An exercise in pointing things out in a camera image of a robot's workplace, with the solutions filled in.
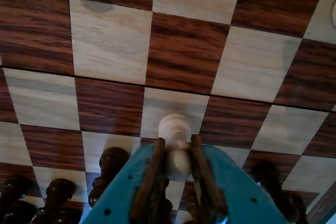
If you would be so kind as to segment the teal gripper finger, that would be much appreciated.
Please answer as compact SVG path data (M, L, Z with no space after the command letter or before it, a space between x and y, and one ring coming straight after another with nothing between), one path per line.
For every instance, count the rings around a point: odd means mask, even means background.
M84 223L167 223L165 140L145 144L104 190Z
M195 223L287 223L269 196L227 154L191 136Z

